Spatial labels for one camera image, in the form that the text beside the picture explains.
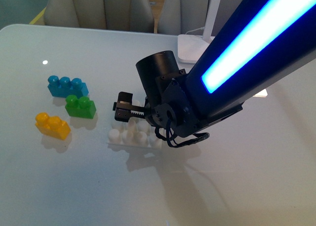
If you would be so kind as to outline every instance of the floor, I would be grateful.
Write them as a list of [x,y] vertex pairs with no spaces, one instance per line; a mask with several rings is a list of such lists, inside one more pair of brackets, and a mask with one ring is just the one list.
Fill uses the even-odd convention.
[[[155,18],[155,32],[164,0],[149,0]],[[48,0],[0,0],[0,29],[10,24],[43,25],[43,9]]]

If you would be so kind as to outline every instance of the green lego brick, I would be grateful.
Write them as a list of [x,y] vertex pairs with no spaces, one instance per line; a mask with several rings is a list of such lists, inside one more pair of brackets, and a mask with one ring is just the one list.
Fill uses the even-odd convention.
[[69,116],[93,119],[97,110],[94,102],[85,96],[78,99],[76,95],[69,95],[66,103],[65,108]]

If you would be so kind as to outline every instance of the blue lego brick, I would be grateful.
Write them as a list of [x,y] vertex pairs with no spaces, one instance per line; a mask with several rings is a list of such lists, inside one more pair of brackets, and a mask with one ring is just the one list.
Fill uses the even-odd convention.
[[74,78],[72,81],[68,77],[58,78],[56,75],[51,75],[48,78],[48,89],[52,96],[66,98],[68,95],[76,95],[77,98],[87,96],[89,91],[85,83],[79,78]]

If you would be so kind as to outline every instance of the chair backrest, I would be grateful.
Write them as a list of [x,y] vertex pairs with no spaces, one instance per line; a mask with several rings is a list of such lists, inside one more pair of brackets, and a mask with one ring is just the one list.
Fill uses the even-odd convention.
[[154,32],[148,0],[49,0],[46,25]]
[[[221,0],[212,35],[222,29],[242,0]],[[204,27],[209,0],[165,0],[158,22],[158,33],[179,35]],[[202,35],[203,31],[190,34]]]

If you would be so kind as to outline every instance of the toy building block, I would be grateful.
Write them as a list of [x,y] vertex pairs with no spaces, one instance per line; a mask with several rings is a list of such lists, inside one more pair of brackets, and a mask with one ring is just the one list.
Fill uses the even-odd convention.
[[47,113],[39,113],[35,120],[35,126],[42,134],[60,140],[66,139],[71,131],[68,123],[61,120],[58,116],[50,117]]
[[76,95],[78,98],[87,96],[89,91],[85,83],[79,78],[74,78],[72,81],[68,77],[58,78],[51,75],[48,78],[48,89],[52,96],[66,98],[68,95]]
[[69,116],[93,119],[96,112],[94,102],[88,97],[77,98],[76,95],[69,95],[66,98],[66,110]]

